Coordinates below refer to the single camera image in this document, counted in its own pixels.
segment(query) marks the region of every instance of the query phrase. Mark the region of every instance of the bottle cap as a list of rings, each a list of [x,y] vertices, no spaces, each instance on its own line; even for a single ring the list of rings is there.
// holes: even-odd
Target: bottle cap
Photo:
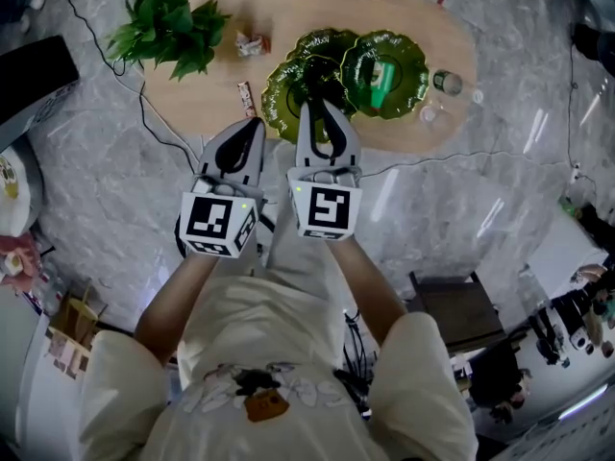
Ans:
[[[477,88],[474,90],[474,92],[472,92],[472,101],[474,101],[476,104],[482,104],[483,99],[484,95],[482,94],[482,90]]]
[[[435,119],[435,111],[431,106],[425,106],[421,109],[421,119],[426,123],[431,123]]]

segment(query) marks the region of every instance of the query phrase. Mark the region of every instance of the white t-shirt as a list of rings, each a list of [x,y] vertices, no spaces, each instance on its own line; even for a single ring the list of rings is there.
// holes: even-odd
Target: white t-shirt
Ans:
[[[266,280],[209,285],[178,351],[186,387],[168,406],[158,360],[128,336],[99,333],[84,381],[82,459],[474,460],[472,417],[435,321],[408,314],[390,330],[365,422],[333,376],[331,340],[313,335],[332,324],[327,306]]]

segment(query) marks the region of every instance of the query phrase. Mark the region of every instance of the wire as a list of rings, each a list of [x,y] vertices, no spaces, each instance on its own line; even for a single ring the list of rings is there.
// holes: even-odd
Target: wire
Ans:
[[[353,366],[353,361],[350,359],[350,356],[348,355],[348,351],[346,350],[346,345],[344,345],[344,357],[346,357],[346,365],[348,366],[348,370],[350,371],[351,374],[354,374],[355,376],[357,376],[357,372],[355,372],[355,367]]]
[[[571,111],[572,111],[572,105],[573,105],[573,91],[575,91],[576,89],[578,89],[578,84],[575,82],[575,59],[573,57],[573,46],[575,45],[575,43],[573,42],[573,40],[570,40],[570,91],[568,92],[568,149],[567,149],[567,153],[568,153],[568,162],[570,164],[571,168],[575,168],[575,165],[573,164],[573,159],[572,156],[570,155],[570,143],[571,143]]]
[[[348,369],[356,376],[362,378],[363,380],[367,380],[367,354],[365,353],[365,346],[363,344],[363,339],[361,337],[360,330],[358,329],[358,319],[360,318],[360,312],[357,309],[357,313],[354,317],[350,317],[346,312],[344,312],[344,317],[346,320],[346,325],[350,330],[351,338],[353,339],[353,348],[355,349],[355,358],[356,362],[351,361],[348,353],[346,354],[346,361],[348,362]]]
[[[594,191],[594,203],[597,205],[598,204],[598,186],[596,185],[596,182],[592,180],[589,176],[585,176],[584,174],[579,175],[577,179],[578,180],[588,180],[592,183],[592,189]]]
[[[107,58],[105,57],[105,52],[103,51],[103,48],[101,48],[100,44],[98,43],[98,37],[96,36],[96,33],[94,33],[94,30],[89,25],[89,22],[87,21],[87,19],[85,17],[81,16],[77,12],[77,8],[75,7],[75,4],[73,3],[73,0],[67,0],[67,1],[68,1],[68,5],[70,5],[70,7],[72,8],[73,13],[75,14],[75,17],[77,17],[80,20],[83,20],[84,24],[86,24],[86,27],[89,30],[89,33],[92,35],[92,38],[94,39],[94,45],[96,46],[96,49],[98,50],[98,53],[100,53],[100,57],[103,60],[104,64],[111,70],[111,72],[113,72],[113,75],[116,75],[117,77],[121,77],[122,75],[124,75],[126,73],[126,62],[124,62],[124,68],[122,69],[121,73],[118,73],[115,70],[115,67],[113,65],[109,64],[109,62],[107,61]]]
[[[94,30],[89,25],[89,22],[87,21],[87,19],[85,17],[83,17],[82,15],[79,14],[79,12],[77,11],[77,8],[75,7],[75,4],[73,3],[73,0],[67,0],[67,1],[68,1],[68,5],[71,7],[75,17],[77,17],[78,19],[82,20],[86,24],[86,27],[89,30],[89,33],[92,35],[92,39],[94,40],[94,46],[96,46],[96,49],[98,50],[98,53],[100,54],[100,57],[101,57],[103,63],[105,64],[105,66],[113,73],[113,77],[124,88],[130,90],[134,94],[138,94],[138,99],[139,99],[138,102],[139,102],[139,105],[141,107],[141,123],[143,124],[143,127],[149,133],[151,133],[152,136],[154,137],[154,139],[158,143],[160,143],[161,145],[166,145],[167,147],[174,147],[176,149],[180,149],[184,153],[184,155],[185,155],[185,159],[187,160],[188,166],[190,167],[190,171],[192,171],[192,174],[194,174],[195,171],[194,171],[194,168],[192,167],[192,163],[190,162],[190,156],[189,156],[188,152],[190,152],[194,156],[197,165],[199,163],[199,158],[196,156],[196,154],[194,153],[192,148],[185,142],[185,140],[183,138],[181,138],[177,133],[175,133],[171,129],[171,127],[169,127],[168,123],[166,121],[164,121],[162,116],[159,115],[159,113],[152,106],[152,104],[149,102],[149,100],[145,96],[143,96],[143,90],[145,88],[145,81],[143,81],[143,85],[141,86],[141,90],[139,92],[137,92],[136,90],[134,90],[134,89],[128,87],[127,85],[123,84],[118,79],[118,77],[122,77],[122,76],[124,76],[126,74],[126,62],[122,61],[122,70],[121,70],[121,72],[118,72],[117,69],[115,68],[115,64],[117,63],[117,61],[114,61],[113,63],[109,63],[107,61],[107,58],[105,57],[105,52],[103,51],[103,49],[100,46],[100,43],[98,42],[98,36],[96,35]],[[158,136],[154,133],[154,131],[150,127],[147,126],[147,124],[145,123],[145,107],[143,106],[143,101],[145,101],[147,103],[147,105],[152,109],[154,114],[158,117],[158,119],[162,122],[162,124],[168,129],[168,131],[171,132],[171,134],[173,136],[175,136],[184,146],[176,145],[174,143],[169,143],[169,142],[165,142],[165,141],[160,140],[158,138]]]
[[[187,161],[188,165],[190,166],[190,171],[192,171],[192,174],[195,174],[194,168],[192,167],[192,164],[190,163],[190,156],[188,155],[187,150],[184,147],[181,147],[180,145],[177,145],[175,143],[169,143],[169,142],[165,142],[163,140],[160,140],[158,138],[158,136],[154,133],[154,130],[152,130],[150,127],[147,126],[147,124],[145,123],[145,107],[143,106],[143,89],[145,88],[145,82],[143,82],[143,85],[141,86],[141,90],[138,93],[138,102],[141,105],[141,123],[143,123],[143,127],[145,127],[145,129],[152,134],[152,136],[156,139],[156,141],[158,143],[161,143],[162,145],[166,145],[167,147],[174,147],[176,149],[180,149],[184,155],[185,155],[185,160]]]
[[[575,42],[573,37],[570,39],[570,90],[568,92],[568,141],[567,141],[567,154],[568,154],[568,163],[571,169],[575,169],[576,166],[573,163],[572,156],[570,154],[571,143],[572,143],[572,105],[573,105],[573,92],[578,89],[578,84],[575,82],[575,58],[573,56],[573,47],[575,46]],[[592,183],[592,189],[594,191],[594,206],[598,205],[598,185],[594,180],[592,180],[589,176],[584,174],[580,174],[577,176],[577,180],[588,180]]]
[[[386,171],[393,169],[394,167],[412,167],[415,165],[425,164],[428,162],[446,162],[447,160],[450,160],[452,158],[473,158],[476,156],[488,156],[488,157],[507,156],[509,158],[523,158],[527,160],[528,162],[534,165],[538,165],[538,166],[555,166],[555,165],[567,163],[564,160],[559,160],[557,162],[540,163],[540,162],[536,162],[535,160],[532,160],[531,158],[524,156],[523,154],[511,154],[510,152],[506,152],[506,151],[473,152],[471,154],[450,154],[449,156],[446,156],[444,158],[422,158],[421,160],[417,160],[416,162],[397,162],[395,164],[389,165],[388,167],[384,167],[383,169],[381,169],[380,171],[376,171],[375,173],[364,174],[363,176],[361,176],[361,178],[363,179],[363,178],[372,178],[374,176],[379,176],[380,174],[383,174]]]
[[[175,136],[175,138],[178,139],[178,141],[180,143],[182,143],[187,150],[192,154],[192,156],[194,157],[194,160],[196,161],[197,165],[199,163],[199,158],[198,156],[195,154],[194,150],[192,149],[192,147],[190,147],[190,145],[188,145],[188,143],[181,137],[179,136],[177,133],[175,133],[175,131],[169,126],[169,124],[164,120],[164,118],[162,116],[160,116],[160,113],[156,111],[156,108],[154,108],[154,106],[152,106],[152,103],[150,103],[149,99],[147,99],[147,97],[145,97],[141,91],[139,90],[134,90],[131,87],[128,87],[126,84],[124,84],[122,81],[119,80],[117,75],[114,75],[115,80],[117,81],[118,84],[120,84],[122,87],[124,87],[126,90],[129,90],[130,92],[132,92],[133,94],[138,94],[143,98],[143,101],[145,102],[145,104],[152,110],[152,112],[156,115],[156,117],[160,120],[160,122],[162,123],[162,125],[164,125],[166,127],[166,129],[173,135]]]

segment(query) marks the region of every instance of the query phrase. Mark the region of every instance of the chair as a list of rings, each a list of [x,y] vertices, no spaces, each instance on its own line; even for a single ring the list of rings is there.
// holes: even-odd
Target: chair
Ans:
[[[438,324],[449,353],[470,352],[506,338],[502,323],[475,272],[472,281],[430,280],[409,274],[416,297],[408,310],[424,310]]]

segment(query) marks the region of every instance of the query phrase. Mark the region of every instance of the green bottle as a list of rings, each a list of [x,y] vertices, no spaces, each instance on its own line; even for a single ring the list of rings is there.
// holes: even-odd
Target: green bottle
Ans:
[[[374,63],[374,71],[372,72],[372,108],[380,109],[384,97],[391,90],[393,85],[393,76],[395,75],[395,66],[386,61],[376,61]]]

